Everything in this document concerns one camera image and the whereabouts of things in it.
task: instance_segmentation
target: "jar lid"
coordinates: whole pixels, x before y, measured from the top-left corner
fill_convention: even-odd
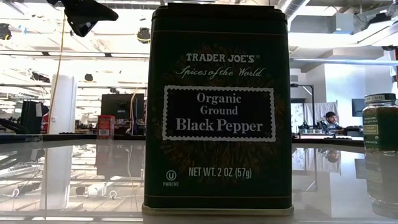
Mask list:
[[[375,103],[380,101],[394,101],[396,100],[396,95],[394,93],[380,93],[365,96],[365,103]]]

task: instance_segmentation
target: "bottle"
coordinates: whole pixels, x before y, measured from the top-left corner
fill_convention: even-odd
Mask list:
[[[382,93],[365,97],[363,132],[366,152],[395,154],[398,151],[395,128],[398,127],[396,95]]]

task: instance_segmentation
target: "glass table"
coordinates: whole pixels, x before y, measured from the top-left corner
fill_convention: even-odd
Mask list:
[[[63,209],[52,210],[51,203],[43,209],[45,197],[59,197],[42,191],[44,149],[72,154],[68,170],[62,170],[60,158],[49,162],[48,184],[63,181],[57,172],[70,177]],[[0,221],[40,222],[46,216],[71,223],[398,223],[398,156],[365,156],[362,147],[293,144],[294,216],[148,217],[141,214],[144,151],[145,141],[139,140],[0,144]]]

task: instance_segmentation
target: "ceiling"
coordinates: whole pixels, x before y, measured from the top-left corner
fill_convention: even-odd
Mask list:
[[[116,22],[97,23],[85,38],[74,35],[71,27],[66,24],[63,38],[65,53],[60,74],[74,75],[80,86],[126,86],[129,89],[121,92],[134,92],[131,88],[145,86],[147,83],[149,58],[149,45],[140,43],[136,35],[140,27],[150,27],[152,13],[160,5],[160,1],[98,0],[98,2],[114,9],[119,14],[119,19]],[[271,5],[281,8],[286,2],[289,0],[216,0],[211,3]],[[337,12],[361,12],[358,15],[364,15],[363,19],[369,19],[367,16],[374,16],[381,9],[391,10],[391,3],[392,1],[368,0],[307,1],[307,5],[297,11],[295,19],[290,23],[291,29],[294,30],[289,33],[290,56],[344,58],[348,53],[355,52],[355,55],[351,54],[350,58],[356,58],[356,56],[363,58],[362,50],[365,50],[367,59],[381,57],[380,47],[363,48],[363,46],[355,45],[357,44],[354,39],[356,34],[314,33],[313,30],[317,26],[318,30],[321,30],[325,27],[322,24],[324,18],[331,18]],[[31,79],[32,72],[52,79],[58,67],[63,10],[61,3],[52,6],[44,0],[0,0],[0,23],[10,24],[12,32],[10,40],[0,40],[0,78],[3,83],[43,84],[41,81]],[[359,30],[365,25],[358,22],[358,19],[355,22],[356,29]],[[356,50],[338,51],[338,49],[353,49],[348,48],[350,46],[355,47]],[[290,64],[291,68],[301,68],[304,72],[311,66],[308,63]],[[94,83],[85,82],[84,76],[87,73],[93,74]],[[49,98],[50,89],[0,86],[2,97],[7,94],[17,97],[21,93],[38,98]],[[91,99],[85,98],[85,95],[98,99],[102,93],[109,93],[109,89],[79,90],[78,99],[82,101],[81,105],[85,106],[87,102],[84,100]]]

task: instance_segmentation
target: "trader joe's black pepper tin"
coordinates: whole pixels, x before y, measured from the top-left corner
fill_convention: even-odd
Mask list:
[[[159,7],[148,87],[144,213],[292,212],[283,13]]]

